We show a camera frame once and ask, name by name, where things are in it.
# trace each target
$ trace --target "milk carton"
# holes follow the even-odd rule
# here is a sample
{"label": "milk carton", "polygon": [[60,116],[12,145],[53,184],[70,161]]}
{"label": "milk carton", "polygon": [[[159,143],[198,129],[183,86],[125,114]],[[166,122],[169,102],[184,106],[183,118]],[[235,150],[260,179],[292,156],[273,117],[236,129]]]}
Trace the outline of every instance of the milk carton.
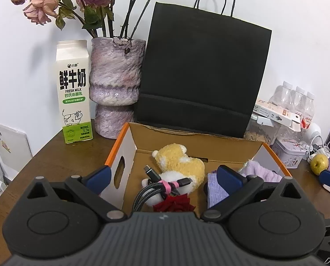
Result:
{"label": "milk carton", "polygon": [[65,143],[92,139],[86,40],[58,42],[56,81]]}

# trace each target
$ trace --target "open box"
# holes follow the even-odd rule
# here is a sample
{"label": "open box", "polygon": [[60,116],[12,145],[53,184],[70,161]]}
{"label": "open box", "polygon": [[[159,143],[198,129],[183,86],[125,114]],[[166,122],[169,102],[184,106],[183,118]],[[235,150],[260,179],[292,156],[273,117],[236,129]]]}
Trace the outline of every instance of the open box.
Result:
{"label": "open box", "polygon": [[[252,159],[281,176],[291,176],[266,143],[126,123],[105,163],[111,168],[112,178],[100,196],[130,214],[134,198],[141,190],[141,181],[148,178],[144,166],[149,165],[159,172],[151,153],[171,143],[186,146],[188,156],[204,162],[206,173],[217,170],[222,164],[239,170]],[[207,197],[203,191],[206,182],[207,175],[203,184],[189,195],[198,216],[207,209]],[[143,210],[151,211],[146,206]]]}

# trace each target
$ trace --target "cow illustration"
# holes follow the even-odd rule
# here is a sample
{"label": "cow illustration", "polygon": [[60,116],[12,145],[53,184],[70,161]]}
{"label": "cow illustration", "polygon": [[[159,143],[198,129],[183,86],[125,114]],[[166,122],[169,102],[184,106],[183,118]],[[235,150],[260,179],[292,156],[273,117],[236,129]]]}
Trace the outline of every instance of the cow illustration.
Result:
{"label": "cow illustration", "polygon": [[76,111],[73,114],[64,115],[64,110],[63,110],[62,115],[64,117],[65,126],[79,125],[80,124],[81,117],[82,117],[81,111]]}

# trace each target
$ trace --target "green oval label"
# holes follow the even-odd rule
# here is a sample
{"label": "green oval label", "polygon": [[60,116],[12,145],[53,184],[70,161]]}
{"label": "green oval label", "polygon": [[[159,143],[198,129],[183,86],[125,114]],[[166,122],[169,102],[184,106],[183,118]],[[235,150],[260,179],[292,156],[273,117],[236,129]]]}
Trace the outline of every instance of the green oval label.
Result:
{"label": "green oval label", "polygon": [[85,101],[85,97],[78,97],[78,98],[70,98],[63,100],[64,104],[70,104],[70,103],[78,103]]}

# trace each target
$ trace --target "marbled ceramic vase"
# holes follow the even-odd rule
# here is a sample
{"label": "marbled ceramic vase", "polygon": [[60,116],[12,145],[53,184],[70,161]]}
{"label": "marbled ceramic vase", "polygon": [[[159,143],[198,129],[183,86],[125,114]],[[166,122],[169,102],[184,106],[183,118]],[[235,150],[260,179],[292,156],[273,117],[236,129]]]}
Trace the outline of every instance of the marbled ceramic vase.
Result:
{"label": "marbled ceramic vase", "polygon": [[92,39],[90,99],[97,103],[95,128],[116,139],[122,126],[133,121],[138,101],[146,42],[113,38]]}

